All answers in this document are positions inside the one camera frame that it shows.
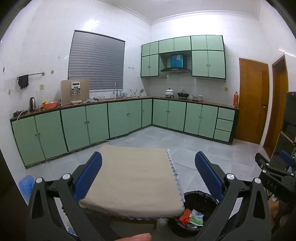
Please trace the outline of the operator left hand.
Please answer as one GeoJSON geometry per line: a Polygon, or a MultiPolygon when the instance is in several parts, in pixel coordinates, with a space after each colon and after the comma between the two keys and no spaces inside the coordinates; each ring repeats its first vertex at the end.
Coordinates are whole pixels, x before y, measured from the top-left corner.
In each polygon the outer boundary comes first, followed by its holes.
{"type": "Polygon", "coordinates": [[[134,235],[132,237],[125,237],[125,238],[120,238],[115,241],[151,241],[152,236],[150,233],[142,233],[138,235],[134,235]]]}

